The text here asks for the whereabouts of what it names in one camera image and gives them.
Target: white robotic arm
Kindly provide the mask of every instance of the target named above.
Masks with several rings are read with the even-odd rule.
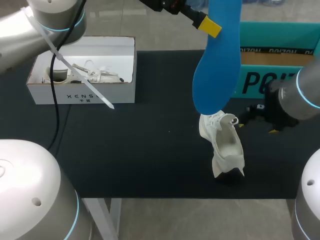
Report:
[[[80,0],[27,0],[30,15],[41,24],[48,37],[57,45],[74,20],[81,4]],[[80,39],[86,30],[86,14],[83,10],[71,35],[65,42]],[[35,57],[50,48],[44,38],[20,10],[0,18],[0,74]]]

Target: black cable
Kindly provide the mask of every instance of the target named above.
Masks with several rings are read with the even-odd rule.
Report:
[[[83,11],[83,9],[85,7],[86,2],[87,2],[87,0],[82,0],[81,4],[79,6],[78,12],[76,13],[75,18],[74,18],[74,20],[72,22],[71,27],[69,28],[68,32],[65,34],[65,36],[62,39],[62,41],[59,43],[59,45],[56,48],[57,51],[59,51],[60,48],[65,44],[65,42],[67,41],[67,39],[70,36],[71,32],[75,28],[75,26],[76,26],[76,24],[78,22],[78,19],[80,17],[80,14],[82,13],[82,11]],[[60,127],[59,107],[58,107],[57,96],[56,96],[55,85],[54,85],[54,64],[55,64],[55,60],[56,60],[56,54],[53,54],[52,59],[51,59],[51,65],[50,65],[50,84],[51,84],[51,91],[52,91],[54,107],[55,107],[56,126],[55,126],[55,132],[54,132],[52,141],[51,141],[49,147],[47,148],[48,150],[51,149],[51,147],[55,143],[55,141],[57,139],[57,136],[58,136],[59,127]]]

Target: table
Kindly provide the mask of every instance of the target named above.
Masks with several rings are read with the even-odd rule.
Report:
[[[284,132],[252,122],[238,129],[245,178],[215,179],[211,144],[199,135],[192,100],[202,50],[138,52],[135,104],[60,105],[61,128],[51,153],[84,199],[105,239],[117,239],[121,198],[293,199],[309,157],[320,147],[320,116]],[[0,77],[1,139],[47,147],[53,105],[35,105],[26,86],[33,60]],[[261,99],[233,98],[240,115]],[[112,198],[110,212],[103,198]]]

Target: shoe box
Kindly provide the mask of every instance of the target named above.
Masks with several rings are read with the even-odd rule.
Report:
[[[71,65],[85,68],[89,62],[91,70],[103,67],[117,73],[123,82],[95,82],[92,85],[111,103],[135,102],[137,51],[134,37],[84,36],[63,46],[59,52]],[[43,83],[52,56],[50,51],[40,54],[27,79],[26,85],[37,105],[54,104],[51,84]],[[56,59],[53,69],[65,70],[67,67]],[[54,89],[58,104],[103,104],[84,83],[54,84]]]
[[[240,78],[232,97],[262,99],[270,80],[290,80],[317,57],[320,24],[242,22],[240,46]]]

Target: shoe lace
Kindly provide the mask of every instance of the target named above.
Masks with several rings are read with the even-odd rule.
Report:
[[[211,115],[209,117],[209,122],[211,124],[211,126],[213,126],[215,123],[218,123],[220,121],[220,119],[223,117],[219,116],[219,115]],[[229,122],[232,126],[237,125],[239,123],[239,119],[237,117],[235,117],[232,121]]]

